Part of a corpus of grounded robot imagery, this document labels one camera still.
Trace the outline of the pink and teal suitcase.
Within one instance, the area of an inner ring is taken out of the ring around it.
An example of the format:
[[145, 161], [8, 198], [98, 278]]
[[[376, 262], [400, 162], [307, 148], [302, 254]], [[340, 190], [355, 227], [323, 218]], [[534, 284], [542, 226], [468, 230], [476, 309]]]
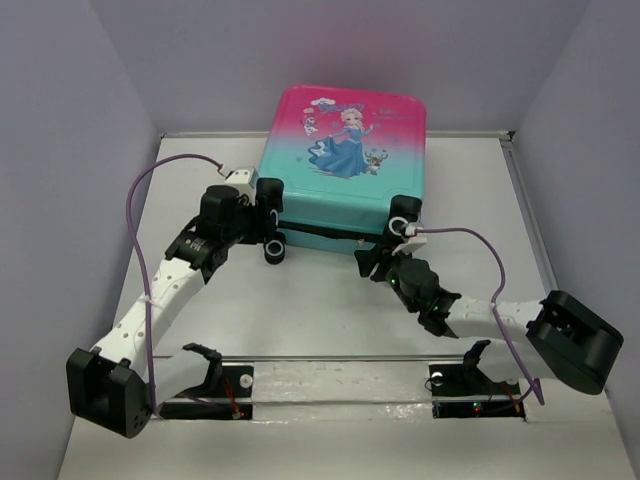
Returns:
[[370, 249], [397, 196], [424, 199], [427, 111], [401, 94], [295, 85], [258, 166], [284, 184], [280, 231], [295, 247]]

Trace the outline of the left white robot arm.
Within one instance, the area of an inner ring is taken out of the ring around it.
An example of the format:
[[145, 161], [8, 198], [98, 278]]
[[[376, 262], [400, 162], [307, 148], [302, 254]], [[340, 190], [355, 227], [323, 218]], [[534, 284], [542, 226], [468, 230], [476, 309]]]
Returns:
[[133, 438], [165, 401], [219, 388], [217, 350], [188, 343], [156, 364], [154, 348], [233, 246], [260, 244], [267, 260], [283, 260], [284, 242], [277, 232], [283, 191], [283, 182], [274, 178], [258, 180], [247, 193], [229, 184], [206, 189], [199, 213], [169, 245], [156, 273], [143, 275], [136, 302], [91, 349], [69, 356], [66, 379], [74, 416]]

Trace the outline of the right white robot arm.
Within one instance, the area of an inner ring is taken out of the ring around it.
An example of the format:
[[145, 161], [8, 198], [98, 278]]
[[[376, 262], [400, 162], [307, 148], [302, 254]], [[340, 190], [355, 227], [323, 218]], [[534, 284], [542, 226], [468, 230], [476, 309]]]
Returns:
[[435, 337], [473, 338], [460, 368], [462, 384], [482, 392], [511, 379], [557, 379], [598, 395], [624, 344], [622, 334], [570, 294], [540, 301], [491, 302], [446, 290], [424, 259], [375, 247], [356, 252], [359, 273], [387, 283]]

